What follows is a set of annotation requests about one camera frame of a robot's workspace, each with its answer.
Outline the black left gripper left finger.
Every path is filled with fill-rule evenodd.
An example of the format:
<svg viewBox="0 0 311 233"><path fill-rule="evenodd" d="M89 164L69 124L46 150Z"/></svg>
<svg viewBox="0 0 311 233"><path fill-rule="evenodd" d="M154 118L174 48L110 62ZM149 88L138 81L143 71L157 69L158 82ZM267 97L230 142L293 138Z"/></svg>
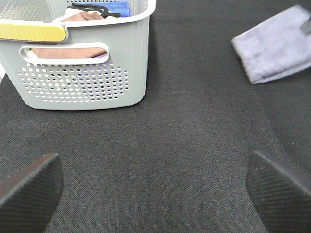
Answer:
<svg viewBox="0 0 311 233"><path fill-rule="evenodd" d="M61 198L60 156L49 153L0 183L0 231L43 233Z"/></svg>

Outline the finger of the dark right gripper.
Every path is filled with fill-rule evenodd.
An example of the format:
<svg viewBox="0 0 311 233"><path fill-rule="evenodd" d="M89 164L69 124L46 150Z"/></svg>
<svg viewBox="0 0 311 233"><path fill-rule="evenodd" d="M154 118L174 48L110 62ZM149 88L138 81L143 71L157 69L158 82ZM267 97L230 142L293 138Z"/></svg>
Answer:
<svg viewBox="0 0 311 233"><path fill-rule="evenodd" d="M311 17L301 25L300 29L306 35L311 34Z"/></svg>

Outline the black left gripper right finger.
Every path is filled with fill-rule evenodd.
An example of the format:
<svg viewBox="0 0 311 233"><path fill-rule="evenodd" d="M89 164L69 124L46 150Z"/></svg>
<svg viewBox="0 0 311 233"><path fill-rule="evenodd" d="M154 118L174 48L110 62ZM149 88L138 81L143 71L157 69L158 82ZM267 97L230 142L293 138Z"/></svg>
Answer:
<svg viewBox="0 0 311 233"><path fill-rule="evenodd" d="M311 231L311 180L262 151L249 157L246 189L270 233Z"/></svg>

